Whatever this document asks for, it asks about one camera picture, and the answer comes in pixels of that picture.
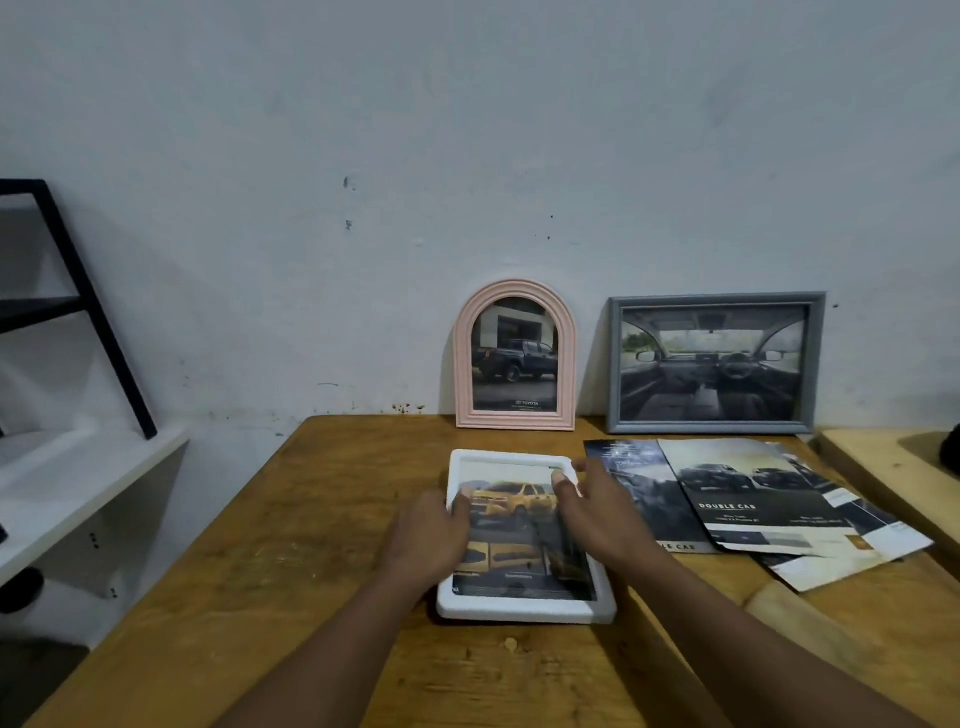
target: yellow car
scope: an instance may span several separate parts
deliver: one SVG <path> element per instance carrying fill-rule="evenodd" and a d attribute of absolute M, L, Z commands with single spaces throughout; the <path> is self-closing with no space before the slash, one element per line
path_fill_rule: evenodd
<path fill-rule="evenodd" d="M 487 544 L 471 541 L 464 560 L 454 571 L 458 576 L 480 576 L 498 569 L 537 570 L 543 567 L 540 549 L 530 544 Z"/>
<path fill-rule="evenodd" d="M 495 483 L 473 491 L 470 512 L 481 518 L 513 518 L 525 523 L 531 517 L 546 518 L 557 511 L 557 497 L 542 485 Z"/>

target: white shelf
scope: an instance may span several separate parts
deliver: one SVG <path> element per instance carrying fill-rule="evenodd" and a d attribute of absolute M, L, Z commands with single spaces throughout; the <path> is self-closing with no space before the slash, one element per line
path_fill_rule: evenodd
<path fill-rule="evenodd" d="M 153 440 L 131 430 L 29 432 L 0 438 L 0 585 L 188 440 L 186 425 Z"/>

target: hand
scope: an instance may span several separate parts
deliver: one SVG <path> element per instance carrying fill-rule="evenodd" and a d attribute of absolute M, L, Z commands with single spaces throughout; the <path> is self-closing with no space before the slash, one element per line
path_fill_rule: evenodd
<path fill-rule="evenodd" d="M 666 552 L 634 506 L 630 492 L 614 480 L 597 457 L 576 460 L 578 473 L 587 476 L 574 486 L 554 471 L 553 491 L 570 533 L 590 556 L 620 573 L 637 564 L 661 558 Z M 579 487 L 581 496 L 577 495 Z"/>
<path fill-rule="evenodd" d="M 467 552 L 470 499 L 463 493 L 446 510 L 440 491 L 403 504 L 387 531 L 379 570 L 398 578 L 419 598 L 446 579 Z"/>

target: pink arched frame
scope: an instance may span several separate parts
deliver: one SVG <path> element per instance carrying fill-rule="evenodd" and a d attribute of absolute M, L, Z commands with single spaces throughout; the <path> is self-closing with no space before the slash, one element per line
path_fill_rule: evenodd
<path fill-rule="evenodd" d="M 559 343 L 556 412 L 499 412 L 473 408 L 473 360 L 470 335 L 477 317 L 491 303 L 519 296 L 539 303 L 553 318 Z M 488 429 L 573 429 L 575 418 L 577 328 L 570 309 L 542 283 L 527 279 L 501 280 L 473 294 L 453 328 L 453 384 L 457 396 L 457 426 Z"/>

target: steering wheel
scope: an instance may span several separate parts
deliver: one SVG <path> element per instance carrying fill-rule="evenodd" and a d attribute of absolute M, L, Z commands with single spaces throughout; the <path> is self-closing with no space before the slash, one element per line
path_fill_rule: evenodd
<path fill-rule="evenodd" d="M 754 362 L 748 353 L 733 352 L 720 358 L 717 369 L 728 379 L 746 379 L 754 373 Z"/>

